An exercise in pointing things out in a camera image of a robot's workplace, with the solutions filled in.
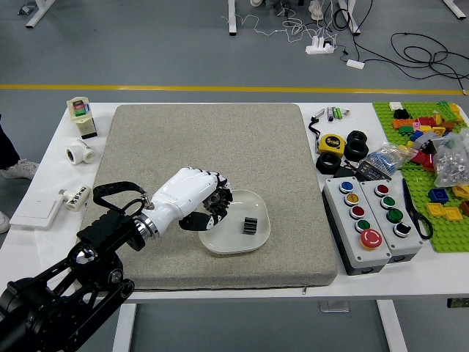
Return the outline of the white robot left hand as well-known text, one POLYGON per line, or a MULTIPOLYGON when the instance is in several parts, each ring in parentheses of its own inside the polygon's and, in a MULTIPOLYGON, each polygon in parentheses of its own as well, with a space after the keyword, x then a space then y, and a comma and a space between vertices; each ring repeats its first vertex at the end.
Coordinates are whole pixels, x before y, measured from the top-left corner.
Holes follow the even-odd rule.
POLYGON ((227 215, 232 201, 232 188, 225 177, 184 167, 156 191, 151 199, 154 208, 143 210, 139 218, 158 237, 173 221, 184 230, 207 231, 227 215))

